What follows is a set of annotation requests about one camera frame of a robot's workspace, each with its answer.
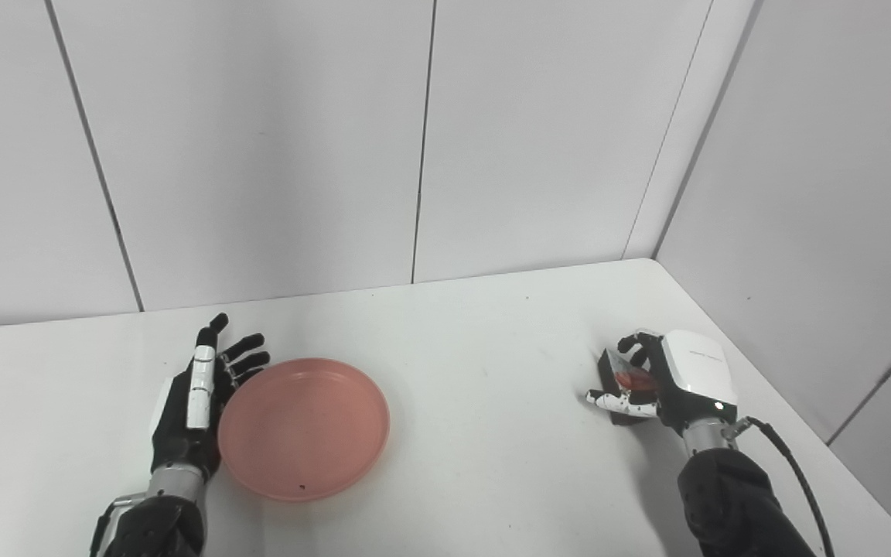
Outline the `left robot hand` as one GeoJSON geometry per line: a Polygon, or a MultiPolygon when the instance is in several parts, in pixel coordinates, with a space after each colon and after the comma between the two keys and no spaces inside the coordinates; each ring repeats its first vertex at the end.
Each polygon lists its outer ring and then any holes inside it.
{"type": "Polygon", "coordinates": [[[220,348],[229,317],[216,315],[199,330],[187,368],[171,381],[152,434],[151,470],[194,466],[209,480],[220,466],[218,428],[227,403],[270,362],[265,336],[254,333],[220,348]]]}

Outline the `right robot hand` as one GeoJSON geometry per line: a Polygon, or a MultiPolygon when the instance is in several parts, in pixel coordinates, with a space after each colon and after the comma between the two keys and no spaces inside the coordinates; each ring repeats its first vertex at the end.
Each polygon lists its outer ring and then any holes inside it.
{"type": "Polygon", "coordinates": [[[718,342],[699,333],[637,330],[597,360],[600,388],[584,402],[605,410],[616,425],[657,419],[682,435],[700,421],[730,426],[738,395],[718,342]]]}

